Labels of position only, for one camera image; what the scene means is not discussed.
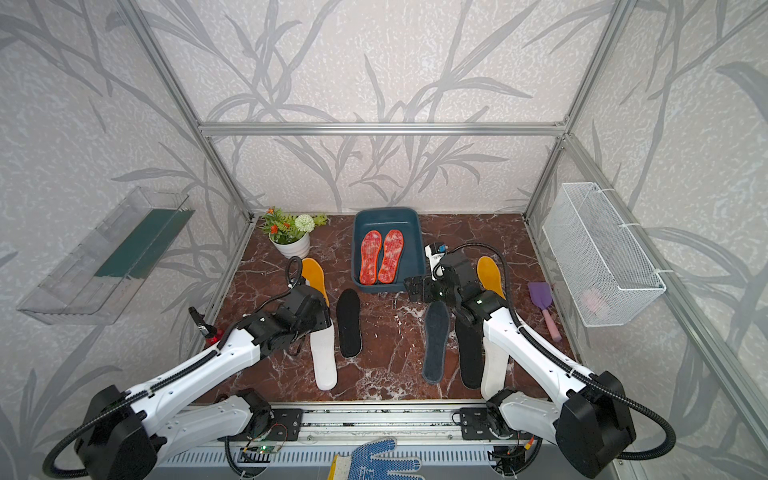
potted plant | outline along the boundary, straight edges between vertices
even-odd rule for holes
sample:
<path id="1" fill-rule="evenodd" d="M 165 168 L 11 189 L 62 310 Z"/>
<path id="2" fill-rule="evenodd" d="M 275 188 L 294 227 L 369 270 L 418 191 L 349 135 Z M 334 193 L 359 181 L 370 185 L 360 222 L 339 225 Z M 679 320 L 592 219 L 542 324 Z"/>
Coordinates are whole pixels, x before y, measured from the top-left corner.
<path id="1" fill-rule="evenodd" d="M 296 215 L 286 214 L 281 209 L 272 207 L 262 216 L 264 225 L 261 231 L 269 236 L 270 241 L 285 257 L 306 257 L 310 253 L 310 232 L 318 225 L 328 223 L 325 214 Z"/>

green panel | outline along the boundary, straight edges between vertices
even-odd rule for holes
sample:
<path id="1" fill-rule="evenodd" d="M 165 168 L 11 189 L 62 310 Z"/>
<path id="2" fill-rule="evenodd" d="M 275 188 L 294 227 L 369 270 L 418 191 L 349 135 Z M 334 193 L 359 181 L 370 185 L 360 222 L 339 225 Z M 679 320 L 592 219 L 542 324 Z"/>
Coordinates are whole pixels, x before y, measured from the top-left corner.
<path id="1" fill-rule="evenodd" d="M 147 278 L 194 210 L 155 209 L 147 214 L 96 272 L 96 276 Z"/>

white flower pot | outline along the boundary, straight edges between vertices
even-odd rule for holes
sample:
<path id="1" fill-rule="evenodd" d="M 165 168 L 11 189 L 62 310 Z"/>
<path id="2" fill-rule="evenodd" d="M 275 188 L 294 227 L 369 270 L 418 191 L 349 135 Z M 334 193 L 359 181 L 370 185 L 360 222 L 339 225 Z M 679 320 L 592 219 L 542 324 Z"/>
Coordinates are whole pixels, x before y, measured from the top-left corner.
<path id="1" fill-rule="evenodd" d="M 272 242 L 272 245 L 277 248 L 277 250 L 283 254 L 284 257 L 290 258 L 290 257 L 301 257 L 304 258 L 307 255 L 310 254 L 310 235 L 308 233 L 305 233 L 303 237 L 299 238 L 297 241 L 293 243 L 288 243 L 287 245 L 280 245 L 279 243 Z"/>

white flower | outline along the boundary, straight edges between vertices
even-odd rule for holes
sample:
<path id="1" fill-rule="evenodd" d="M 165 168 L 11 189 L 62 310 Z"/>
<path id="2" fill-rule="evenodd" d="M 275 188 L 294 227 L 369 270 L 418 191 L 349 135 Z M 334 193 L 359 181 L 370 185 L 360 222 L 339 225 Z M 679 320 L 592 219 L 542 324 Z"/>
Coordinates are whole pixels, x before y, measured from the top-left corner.
<path id="1" fill-rule="evenodd" d="M 296 217 L 296 228 L 301 232 L 309 233 L 315 230 L 315 220 L 312 220 L 312 217 L 306 214 L 299 215 Z"/>

wire mesh basket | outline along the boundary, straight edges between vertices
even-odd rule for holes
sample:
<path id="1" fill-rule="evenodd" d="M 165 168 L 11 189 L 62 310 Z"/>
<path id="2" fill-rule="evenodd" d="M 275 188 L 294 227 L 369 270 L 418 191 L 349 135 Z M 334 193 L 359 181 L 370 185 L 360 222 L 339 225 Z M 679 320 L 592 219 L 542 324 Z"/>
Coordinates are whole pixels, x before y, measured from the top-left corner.
<path id="1" fill-rule="evenodd" d="M 667 289 L 597 184 L 562 184 L 543 230 L 585 326 L 624 325 Z"/>

